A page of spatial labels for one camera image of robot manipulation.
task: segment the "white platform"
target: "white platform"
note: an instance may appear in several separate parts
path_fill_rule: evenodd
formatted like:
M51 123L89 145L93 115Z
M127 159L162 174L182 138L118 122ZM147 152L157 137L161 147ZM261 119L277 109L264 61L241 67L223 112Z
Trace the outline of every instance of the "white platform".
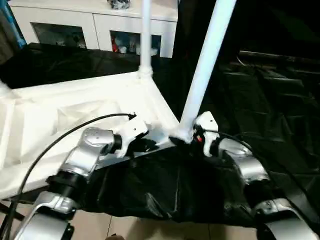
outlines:
M151 132L168 132L179 123L153 80L141 80L137 72L14 89L7 94L0 90L0 199L17 192L31 162L65 131L101 115L133 112ZM90 126L116 132L125 121L126 117L112 117ZM45 185L81 132L72 133L44 156L25 191ZM163 147L169 144L167 135L157 134L156 141ZM101 166L112 161L110 156Z

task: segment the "white robot part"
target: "white robot part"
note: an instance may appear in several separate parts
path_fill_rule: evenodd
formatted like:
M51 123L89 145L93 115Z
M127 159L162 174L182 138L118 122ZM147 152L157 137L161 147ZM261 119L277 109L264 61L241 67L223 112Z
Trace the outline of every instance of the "white robot part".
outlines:
M206 111L195 120L195 124L201 126L204 130L218 131L218 124L211 112ZM219 134L215 132L206 131L204 132L204 147L203 153L206 157L211 157L210 147L212 142L215 141Z

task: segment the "cabinet door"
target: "cabinet door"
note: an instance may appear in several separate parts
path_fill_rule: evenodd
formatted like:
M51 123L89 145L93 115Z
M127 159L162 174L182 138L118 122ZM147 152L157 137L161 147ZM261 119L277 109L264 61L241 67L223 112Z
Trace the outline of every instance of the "cabinet door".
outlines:
M130 52L129 49L134 45L133 41L138 41L137 44L140 44L142 29L140 18L102 14L93 14L93 17L101 50L115 51L117 47L120 48L118 44L120 42L122 47L126 47L127 52ZM172 57L176 25L177 23L173 21L151 20L152 48L158 50L156 52L160 57Z
M92 13L12 6L29 43L99 49Z

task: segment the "white metal pole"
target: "white metal pole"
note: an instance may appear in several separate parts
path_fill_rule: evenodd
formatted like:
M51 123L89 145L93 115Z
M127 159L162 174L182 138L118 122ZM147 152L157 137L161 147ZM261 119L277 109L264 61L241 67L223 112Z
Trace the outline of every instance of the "white metal pole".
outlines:
M151 77L151 0L142 1L142 32L140 35L140 67L139 76Z
M215 2L181 121L173 133L187 143L192 140L193 124L198 116L236 1L216 0Z

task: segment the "tiled floor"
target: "tiled floor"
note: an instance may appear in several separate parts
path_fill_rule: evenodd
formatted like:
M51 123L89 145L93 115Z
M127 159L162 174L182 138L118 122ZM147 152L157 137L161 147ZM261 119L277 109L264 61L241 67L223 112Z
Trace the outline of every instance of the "tiled floor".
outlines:
M29 205L20 205L26 214ZM72 240L104 240L112 234L126 240L256 240L255 230L236 226L156 221L133 216L114 217L103 213L77 211L71 224L75 227Z

